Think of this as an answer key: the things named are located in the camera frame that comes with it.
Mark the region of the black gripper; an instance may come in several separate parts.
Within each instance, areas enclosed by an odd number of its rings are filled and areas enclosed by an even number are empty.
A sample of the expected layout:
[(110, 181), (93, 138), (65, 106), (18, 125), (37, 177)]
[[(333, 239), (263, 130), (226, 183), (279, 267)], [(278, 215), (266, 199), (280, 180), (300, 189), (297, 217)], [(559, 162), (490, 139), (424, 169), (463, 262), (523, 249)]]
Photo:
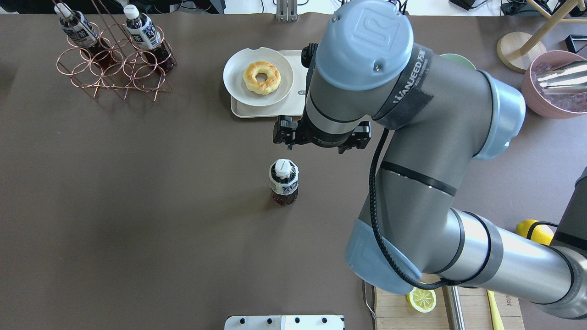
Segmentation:
[(332, 134), (317, 128), (308, 117), (294, 121), (287, 115), (279, 115), (273, 127), (273, 142), (284, 143), (291, 150), (294, 145), (312, 143), (321, 148), (337, 148), (342, 154), (352, 148), (365, 149), (371, 140), (371, 124), (361, 121), (348, 133)]

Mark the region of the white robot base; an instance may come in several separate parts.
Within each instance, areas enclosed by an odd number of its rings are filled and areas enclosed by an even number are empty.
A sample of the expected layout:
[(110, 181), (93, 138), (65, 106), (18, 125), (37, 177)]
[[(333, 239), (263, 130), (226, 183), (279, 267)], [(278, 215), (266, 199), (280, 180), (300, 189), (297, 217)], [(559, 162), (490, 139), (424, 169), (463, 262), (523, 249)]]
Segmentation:
[(228, 317), (225, 330), (345, 330), (343, 315), (243, 315)]

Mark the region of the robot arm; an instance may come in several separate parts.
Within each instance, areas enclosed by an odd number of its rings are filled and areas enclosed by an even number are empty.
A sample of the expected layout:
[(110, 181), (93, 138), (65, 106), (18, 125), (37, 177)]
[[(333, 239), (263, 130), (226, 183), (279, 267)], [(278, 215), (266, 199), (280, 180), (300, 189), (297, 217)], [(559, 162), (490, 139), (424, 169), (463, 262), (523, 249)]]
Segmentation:
[(384, 127), (345, 252), (357, 276), (395, 294), (484, 288), (585, 319), (585, 172), (549, 246), (452, 207), (470, 162), (496, 157), (519, 133), (526, 103), (518, 90), (415, 44), (392, 1), (341, 6), (302, 54), (303, 114), (280, 115), (274, 143), (343, 153), (369, 142), (364, 116)]

